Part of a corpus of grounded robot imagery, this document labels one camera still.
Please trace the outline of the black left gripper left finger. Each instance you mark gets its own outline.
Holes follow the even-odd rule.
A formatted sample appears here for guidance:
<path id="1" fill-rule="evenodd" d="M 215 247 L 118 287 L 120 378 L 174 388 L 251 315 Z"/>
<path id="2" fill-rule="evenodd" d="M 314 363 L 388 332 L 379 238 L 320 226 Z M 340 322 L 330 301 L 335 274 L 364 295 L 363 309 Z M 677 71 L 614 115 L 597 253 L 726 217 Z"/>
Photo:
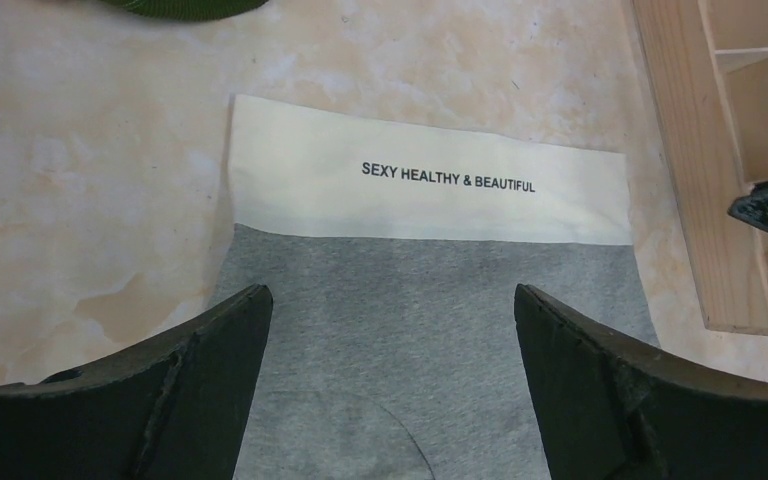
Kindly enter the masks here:
<path id="1" fill-rule="evenodd" d="M 229 479 L 267 343 L 263 285 L 40 383 L 0 386 L 0 479 Z"/>

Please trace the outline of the grey underwear white waistband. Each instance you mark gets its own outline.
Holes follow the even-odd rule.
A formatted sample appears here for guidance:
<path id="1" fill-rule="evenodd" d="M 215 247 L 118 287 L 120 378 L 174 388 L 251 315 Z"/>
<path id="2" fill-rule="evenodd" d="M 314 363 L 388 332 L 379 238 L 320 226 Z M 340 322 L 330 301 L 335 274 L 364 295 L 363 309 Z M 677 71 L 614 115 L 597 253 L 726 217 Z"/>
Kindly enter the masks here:
<path id="1" fill-rule="evenodd" d="M 546 479 L 532 284 L 655 343 L 623 154 L 239 95 L 217 299 L 274 298 L 239 479 Z"/>

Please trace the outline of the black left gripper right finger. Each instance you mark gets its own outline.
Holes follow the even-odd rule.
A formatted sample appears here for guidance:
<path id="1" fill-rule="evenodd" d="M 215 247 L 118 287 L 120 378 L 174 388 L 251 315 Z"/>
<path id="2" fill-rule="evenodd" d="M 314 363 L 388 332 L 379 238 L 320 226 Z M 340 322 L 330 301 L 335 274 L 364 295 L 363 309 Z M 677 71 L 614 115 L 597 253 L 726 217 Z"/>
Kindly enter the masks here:
<path id="1" fill-rule="evenodd" d="M 705 367 L 519 285 L 514 315 L 555 479 L 768 479 L 768 382 Z"/>

